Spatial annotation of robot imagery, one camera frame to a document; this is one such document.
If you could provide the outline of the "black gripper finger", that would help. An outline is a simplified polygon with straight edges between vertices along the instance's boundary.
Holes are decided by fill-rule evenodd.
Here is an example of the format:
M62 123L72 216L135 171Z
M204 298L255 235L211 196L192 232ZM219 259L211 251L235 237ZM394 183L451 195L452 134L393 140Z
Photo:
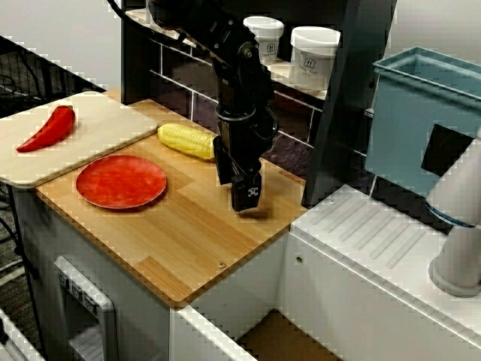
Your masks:
M262 176L259 173L244 176L236 174L231 178L231 202L235 211L257 208L262 191Z
M233 161L228 154L228 148L224 145L222 138L218 135L213 140L214 155L216 158L216 169L219 183L241 184L241 176L235 172Z

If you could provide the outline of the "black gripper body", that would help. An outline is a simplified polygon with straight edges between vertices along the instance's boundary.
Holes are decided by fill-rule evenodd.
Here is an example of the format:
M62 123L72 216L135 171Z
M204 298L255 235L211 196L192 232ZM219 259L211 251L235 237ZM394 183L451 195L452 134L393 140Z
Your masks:
M266 105L243 114L216 107L219 136L228 148L235 172L244 176L259 173L260 156L270 150L277 134L277 118Z

